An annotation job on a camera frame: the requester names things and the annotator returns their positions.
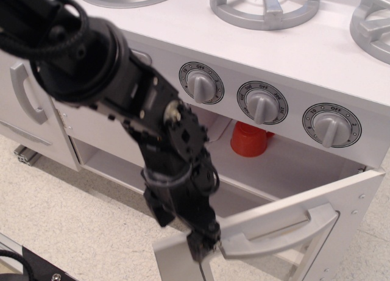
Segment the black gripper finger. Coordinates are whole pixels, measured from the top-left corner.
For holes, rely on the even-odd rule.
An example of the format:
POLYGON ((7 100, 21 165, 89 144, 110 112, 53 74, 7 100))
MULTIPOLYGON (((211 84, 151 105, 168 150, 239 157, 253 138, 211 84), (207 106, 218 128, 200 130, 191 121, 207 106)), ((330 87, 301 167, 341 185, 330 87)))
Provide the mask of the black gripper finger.
POLYGON ((153 193, 144 192, 143 196, 146 200, 146 204, 150 212, 152 213, 152 216, 158 222, 160 227, 166 227, 175 219, 175 216, 164 209, 161 202, 155 197, 153 193))
POLYGON ((220 242, 220 233, 211 237, 196 231, 186 237, 191 256, 195 262, 203 262, 204 258, 216 250, 220 242))

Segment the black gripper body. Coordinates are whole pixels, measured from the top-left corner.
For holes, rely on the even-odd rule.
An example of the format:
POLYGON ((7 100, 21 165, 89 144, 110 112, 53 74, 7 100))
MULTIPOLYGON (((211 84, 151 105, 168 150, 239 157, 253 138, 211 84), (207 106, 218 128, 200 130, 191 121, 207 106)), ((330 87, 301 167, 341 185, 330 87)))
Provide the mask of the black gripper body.
POLYGON ((179 218, 191 231, 211 237, 220 233, 209 197, 219 188, 215 168, 185 168, 176 176, 155 173, 144 168, 144 192, 151 192, 167 212, 179 218))

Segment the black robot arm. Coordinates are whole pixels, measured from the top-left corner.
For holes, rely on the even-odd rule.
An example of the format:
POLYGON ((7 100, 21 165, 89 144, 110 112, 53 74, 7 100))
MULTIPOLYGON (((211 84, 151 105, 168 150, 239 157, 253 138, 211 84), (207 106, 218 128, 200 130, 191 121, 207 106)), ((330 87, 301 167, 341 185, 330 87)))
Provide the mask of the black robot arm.
POLYGON ((209 203, 219 176, 206 128, 177 90, 132 53, 114 24, 74 0, 1 0, 1 49, 28 60, 55 100, 121 123, 143 156, 147 206, 161 226, 183 221, 192 258, 202 262, 221 238, 209 203))

